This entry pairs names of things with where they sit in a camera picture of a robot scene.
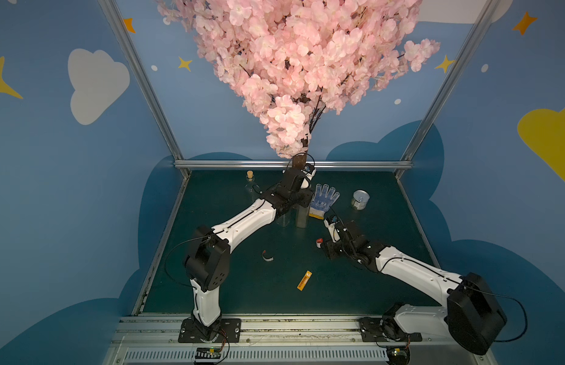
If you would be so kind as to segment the tall clear bottle gold stopper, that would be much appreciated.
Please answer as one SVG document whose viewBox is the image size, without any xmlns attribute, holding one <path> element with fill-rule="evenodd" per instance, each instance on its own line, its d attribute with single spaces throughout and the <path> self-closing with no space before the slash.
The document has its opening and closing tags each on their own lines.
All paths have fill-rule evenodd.
<svg viewBox="0 0 565 365">
<path fill-rule="evenodd" d="M 297 228 L 305 229 L 308 226 L 308 219 L 310 214 L 310 205 L 301 206 L 296 208 L 295 226 Z"/>
</svg>

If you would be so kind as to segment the clear bottle with black cap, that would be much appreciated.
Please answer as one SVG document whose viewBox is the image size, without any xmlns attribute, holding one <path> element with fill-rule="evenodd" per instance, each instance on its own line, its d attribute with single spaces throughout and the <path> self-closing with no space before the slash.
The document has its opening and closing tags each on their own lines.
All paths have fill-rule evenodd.
<svg viewBox="0 0 565 365">
<path fill-rule="evenodd" d="M 278 217 L 276 223 L 279 226 L 286 228 L 288 225 L 290 225 L 291 219 L 292 219 L 292 213 L 291 211 L 288 211 L 285 214 L 282 214 L 280 217 Z"/>
</svg>

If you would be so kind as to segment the clear bottle with cork stopper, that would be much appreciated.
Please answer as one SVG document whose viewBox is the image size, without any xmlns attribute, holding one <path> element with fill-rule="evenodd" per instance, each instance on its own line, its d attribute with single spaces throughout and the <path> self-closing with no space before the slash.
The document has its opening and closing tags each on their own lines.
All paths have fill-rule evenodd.
<svg viewBox="0 0 565 365">
<path fill-rule="evenodd" d="M 252 170 L 248 170 L 246 173 L 246 185 L 244 188 L 250 198 L 251 203 L 254 203 L 257 199 L 259 199 L 261 188 L 257 185 L 255 181 L 255 175 Z"/>
</svg>

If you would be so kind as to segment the orange yellow bottle label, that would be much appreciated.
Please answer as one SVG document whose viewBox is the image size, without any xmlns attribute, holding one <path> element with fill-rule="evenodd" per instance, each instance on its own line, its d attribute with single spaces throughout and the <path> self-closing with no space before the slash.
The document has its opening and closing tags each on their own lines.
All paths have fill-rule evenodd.
<svg viewBox="0 0 565 365">
<path fill-rule="evenodd" d="M 310 281 L 312 275 L 313 275 L 313 273 L 311 271 L 306 271 L 303 278 L 299 282 L 297 289 L 300 290 L 300 291 L 303 291 L 305 289 L 308 281 Z"/>
</svg>

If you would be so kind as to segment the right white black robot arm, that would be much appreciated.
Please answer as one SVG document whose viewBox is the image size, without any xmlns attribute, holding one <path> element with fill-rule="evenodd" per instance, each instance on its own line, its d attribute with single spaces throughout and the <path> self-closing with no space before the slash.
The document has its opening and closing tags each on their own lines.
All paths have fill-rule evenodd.
<svg viewBox="0 0 565 365">
<path fill-rule="evenodd" d="M 507 316 L 483 277 L 465 276 L 415 259 L 394 246 L 369 240 L 355 222 L 324 221 L 329 240 L 320 247 L 328 259 L 346 256 L 370 272 L 389 275 L 437 302 L 437 307 L 394 304 L 381 318 L 360 321 L 365 341 L 409 342 L 422 336 L 454 340 L 475 355 L 487 354 L 507 324 Z"/>
</svg>

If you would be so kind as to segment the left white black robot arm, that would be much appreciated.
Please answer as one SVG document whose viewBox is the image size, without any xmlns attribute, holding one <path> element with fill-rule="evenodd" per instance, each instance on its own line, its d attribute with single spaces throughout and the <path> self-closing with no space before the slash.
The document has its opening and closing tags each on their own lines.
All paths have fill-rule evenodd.
<svg viewBox="0 0 565 365">
<path fill-rule="evenodd" d="M 198 328 L 219 330 L 222 312 L 219 288 L 229 274 L 231 255 L 237 246 L 259 229 L 275 222 L 297 206 L 308 207 L 314 195 L 313 164 L 289 167 L 282 180 L 261 193 L 252 205 L 211 228 L 200 226 L 184 260 L 194 292 L 192 319 Z"/>
</svg>

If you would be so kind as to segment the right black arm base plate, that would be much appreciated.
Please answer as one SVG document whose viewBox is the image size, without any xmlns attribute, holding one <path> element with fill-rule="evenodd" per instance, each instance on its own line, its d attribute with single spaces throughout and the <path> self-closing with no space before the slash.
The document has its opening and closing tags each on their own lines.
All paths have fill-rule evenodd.
<svg viewBox="0 0 565 365">
<path fill-rule="evenodd" d="M 362 317 L 358 319 L 363 342 L 421 342 L 422 335 L 404 332 L 392 317 Z"/>
</svg>

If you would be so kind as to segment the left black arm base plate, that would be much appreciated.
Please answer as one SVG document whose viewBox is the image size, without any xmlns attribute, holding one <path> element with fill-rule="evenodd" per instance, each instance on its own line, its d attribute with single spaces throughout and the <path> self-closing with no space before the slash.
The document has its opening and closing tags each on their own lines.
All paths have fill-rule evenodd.
<svg viewBox="0 0 565 365">
<path fill-rule="evenodd" d="M 209 327 L 195 318 L 187 318 L 181 323 L 177 341 L 179 343 L 238 343 L 241 335 L 240 319 L 218 318 Z"/>
</svg>

